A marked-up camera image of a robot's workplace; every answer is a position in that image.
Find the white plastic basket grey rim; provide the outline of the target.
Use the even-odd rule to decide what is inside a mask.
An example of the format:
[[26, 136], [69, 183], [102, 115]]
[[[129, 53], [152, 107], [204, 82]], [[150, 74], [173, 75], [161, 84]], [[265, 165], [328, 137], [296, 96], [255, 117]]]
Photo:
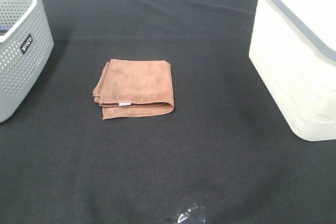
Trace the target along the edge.
[[249, 58], [296, 136], [335, 139], [335, 0], [258, 0]]

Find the grey perforated plastic basket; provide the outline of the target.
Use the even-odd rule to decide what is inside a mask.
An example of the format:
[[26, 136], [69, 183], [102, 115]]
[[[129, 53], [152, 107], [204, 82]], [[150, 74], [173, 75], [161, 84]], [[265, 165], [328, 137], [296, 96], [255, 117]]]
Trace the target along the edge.
[[1, 0], [1, 122], [20, 106], [53, 47], [42, 0]]

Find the black table cloth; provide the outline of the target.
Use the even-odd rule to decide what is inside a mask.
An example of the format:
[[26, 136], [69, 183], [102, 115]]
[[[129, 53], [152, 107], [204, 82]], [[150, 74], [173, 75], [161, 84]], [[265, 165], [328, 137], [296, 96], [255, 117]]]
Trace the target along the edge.
[[[1, 124], [1, 223], [335, 223], [335, 141], [296, 137], [248, 51], [257, 0], [43, 0], [53, 51]], [[103, 120], [110, 59], [166, 60], [175, 109]]]

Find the brown towel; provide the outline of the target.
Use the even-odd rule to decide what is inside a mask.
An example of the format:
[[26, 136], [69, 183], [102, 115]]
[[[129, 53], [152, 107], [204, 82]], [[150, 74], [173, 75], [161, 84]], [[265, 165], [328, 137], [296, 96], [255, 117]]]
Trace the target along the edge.
[[171, 64], [111, 59], [92, 96], [104, 120], [171, 113], [175, 108]]

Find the clear plastic scrap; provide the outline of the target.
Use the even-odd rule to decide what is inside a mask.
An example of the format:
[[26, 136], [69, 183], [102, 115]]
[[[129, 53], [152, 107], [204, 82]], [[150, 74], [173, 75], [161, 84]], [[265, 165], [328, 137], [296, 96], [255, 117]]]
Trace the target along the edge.
[[185, 210], [179, 212], [174, 218], [167, 218], [165, 223], [173, 224], [204, 224], [206, 221], [205, 207], [198, 204], [189, 205]]

